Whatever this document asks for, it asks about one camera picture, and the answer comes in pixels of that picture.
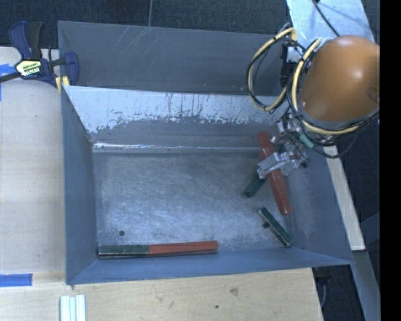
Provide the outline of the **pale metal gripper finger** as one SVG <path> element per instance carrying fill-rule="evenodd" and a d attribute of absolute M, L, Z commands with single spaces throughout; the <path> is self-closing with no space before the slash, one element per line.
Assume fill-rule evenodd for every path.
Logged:
<path fill-rule="evenodd" d="M 272 154 L 260 161 L 257 166 L 259 171 L 272 171 L 283 165 L 283 159 L 279 154 Z"/>
<path fill-rule="evenodd" d="M 274 165 L 258 165 L 257 174 L 260 179 L 266 179 L 273 171 L 286 170 L 288 167 L 287 163 L 278 163 Z"/>

